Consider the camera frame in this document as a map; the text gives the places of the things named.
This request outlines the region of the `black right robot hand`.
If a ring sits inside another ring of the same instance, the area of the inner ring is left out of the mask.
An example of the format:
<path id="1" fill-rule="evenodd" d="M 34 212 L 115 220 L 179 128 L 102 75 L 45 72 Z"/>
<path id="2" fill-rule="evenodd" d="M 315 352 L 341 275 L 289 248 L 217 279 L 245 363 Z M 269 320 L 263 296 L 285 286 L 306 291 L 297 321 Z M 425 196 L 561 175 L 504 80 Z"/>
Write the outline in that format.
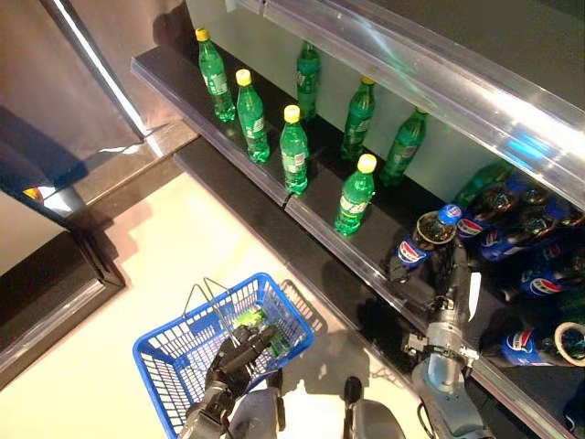
<path id="1" fill-rule="evenodd" d="M 447 322 L 464 326 L 471 316 L 471 269 L 468 254 L 457 231 L 458 218 L 450 219 L 441 210 L 423 214 L 416 223 L 416 246 L 429 254 L 435 282 L 429 303 L 429 323 Z"/>

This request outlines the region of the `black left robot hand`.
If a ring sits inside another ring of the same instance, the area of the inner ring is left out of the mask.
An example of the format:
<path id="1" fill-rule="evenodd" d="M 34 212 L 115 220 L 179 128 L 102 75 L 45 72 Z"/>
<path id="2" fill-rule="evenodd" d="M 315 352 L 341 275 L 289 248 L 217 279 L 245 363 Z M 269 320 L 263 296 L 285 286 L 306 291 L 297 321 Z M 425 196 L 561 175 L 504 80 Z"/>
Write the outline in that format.
<path id="1" fill-rule="evenodd" d="M 205 390 L 222 386 L 233 401 L 241 397 L 251 382 L 248 366 L 271 345 L 276 333 L 275 325 L 262 330 L 245 325 L 235 328 L 233 336 L 237 343 L 231 337 L 222 342 L 207 370 Z"/>

